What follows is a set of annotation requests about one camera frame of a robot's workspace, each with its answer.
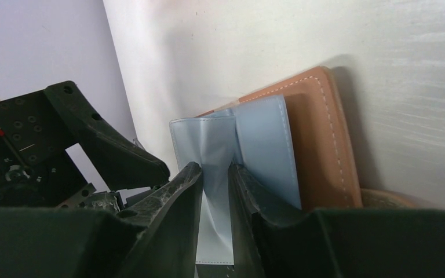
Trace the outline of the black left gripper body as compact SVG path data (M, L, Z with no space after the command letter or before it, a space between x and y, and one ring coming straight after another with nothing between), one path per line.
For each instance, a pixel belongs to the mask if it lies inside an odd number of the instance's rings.
M74 140L43 91L0 101L0 207L82 207L92 195Z

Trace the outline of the tan leather card holder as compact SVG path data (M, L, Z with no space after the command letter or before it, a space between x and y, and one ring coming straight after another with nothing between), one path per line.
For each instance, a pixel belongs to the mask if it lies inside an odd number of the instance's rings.
M198 163L203 197L196 263L233 265L228 168L242 164L272 193L311 211L412 208L387 191L363 189L330 69L312 68L195 118L170 122L179 167Z

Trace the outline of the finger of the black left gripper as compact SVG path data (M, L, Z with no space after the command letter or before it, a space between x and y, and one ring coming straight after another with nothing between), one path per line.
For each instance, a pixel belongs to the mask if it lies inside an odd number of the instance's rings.
M168 182L167 165L116 131L88 102L77 85L65 81L43 91L61 127L55 133L79 144L112 191L161 186Z
M118 213L140 202L150 194L154 193L155 190L156 188L142 190L133 196L127 197L125 201L123 201L120 192L96 192L93 184L87 184L67 200L57 205L57 208L90 208Z

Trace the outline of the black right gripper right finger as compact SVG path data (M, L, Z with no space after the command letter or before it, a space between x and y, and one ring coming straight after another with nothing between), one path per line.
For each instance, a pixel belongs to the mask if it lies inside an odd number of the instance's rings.
M237 277L322 277L320 221L261 185L241 164L228 169Z

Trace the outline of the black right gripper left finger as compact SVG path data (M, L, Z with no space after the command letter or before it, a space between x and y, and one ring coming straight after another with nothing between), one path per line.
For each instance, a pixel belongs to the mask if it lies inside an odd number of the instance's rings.
M117 277L194 277L203 173L189 162L166 185L117 214L137 229Z

